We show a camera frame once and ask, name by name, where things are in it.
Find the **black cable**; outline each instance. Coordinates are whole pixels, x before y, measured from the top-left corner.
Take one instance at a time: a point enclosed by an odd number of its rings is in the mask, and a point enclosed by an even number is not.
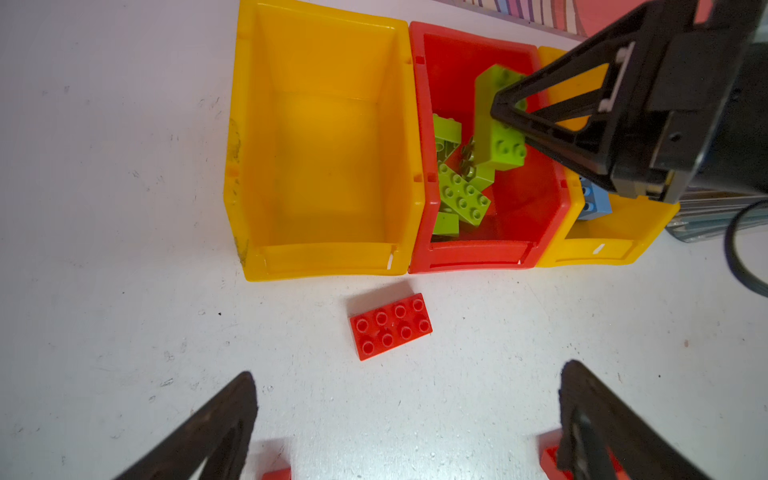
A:
[[[752,272],[746,269],[741,262],[739,255],[736,253],[736,232],[741,219],[749,213],[751,210],[760,207],[768,207],[768,200],[761,200],[754,204],[749,205],[747,208],[740,211],[733,220],[728,224],[728,229],[725,231],[725,260],[728,262],[728,268],[733,276],[741,282],[746,288],[752,290],[758,295],[768,297],[768,283],[763,282],[757,278]]]

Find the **plastic storage bin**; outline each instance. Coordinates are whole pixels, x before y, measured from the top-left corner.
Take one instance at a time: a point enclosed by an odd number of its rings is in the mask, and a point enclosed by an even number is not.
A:
[[[549,65],[565,51],[556,48],[538,49],[541,65]],[[547,90],[552,103],[567,100],[599,88],[606,67],[593,68],[571,80]],[[564,123],[572,130],[583,128],[587,118],[575,118]],[[549,243],[538,266],[560,265],[627,265],[633,263],[656,240],[659,233],[680,209],[680,205],[662,204],[647,197],[623,198],[609,194],[613,213],[595,220],[577,221],[584,208],[584,195],[576,173],[565,169],[571,196],[571,209],[565,216],[554,239]]]
[[[424,205],[408,25],[243,0],[224,202],[248,280],[404,274]]]
[[[492,204],[480,227],[462,225],[455,241],[433,243],[440,195],[432,114],[461,122],[466,144],[474,133],[477,76],[496,64],[531,74],[539,68],[536,47],[418,22],[410,30],[427,202],[409,271],[535,266],[571,206],[564,168],[529,148],[523,167],[497,172],[485,190]],[[528,110],[545,102],[544,95],[531,97]]]

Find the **striped fabric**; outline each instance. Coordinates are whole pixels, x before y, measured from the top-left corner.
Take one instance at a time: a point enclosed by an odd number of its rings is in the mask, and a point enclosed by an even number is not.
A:
[[[644,0],[462,0],[493,12],[588,37],[618,20]],[[713,0],[699,0],[697,22],[704,22]]]

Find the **white table surface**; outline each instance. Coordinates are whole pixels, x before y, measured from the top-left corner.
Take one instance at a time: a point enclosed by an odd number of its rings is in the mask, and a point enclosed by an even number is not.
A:
[[[431,0],[320,3],[574,45]],[[768,302],[719,241],[664,233],[623,267],[245,282],[221,193],[237,9],[0,5],[0,477],[110,478],[250,370],[244,478],[542,479],[571,358],[714,478],[764,476]],[[742,242],[762,274],[766,245]],[[360,362],[348,311],[410,291],[435,332]]]

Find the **empty yellow bin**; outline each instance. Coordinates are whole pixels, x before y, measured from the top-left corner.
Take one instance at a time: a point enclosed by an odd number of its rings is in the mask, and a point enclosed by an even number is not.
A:
[[[565,51],[540,47],[538,53],[544,67],[560,58]],[[557,103],[599,88],[606,70],[606,66],[597,67],[549,88],[550,102]],[[579,130],[587,124],[587,117],[561,124]],[[581,182],[579,176],[569,169],[565,169],[565,175],[571,209],[537,266],[628,265],[643,254],[680,209],[679,204],[662,204],[647,197],[632,199],[609,194],[613,213],[594,220],[577,221],[584,208]]]
[[[247,280],[404,274],[424,207],[408,24],[242,0],[224,203]]]

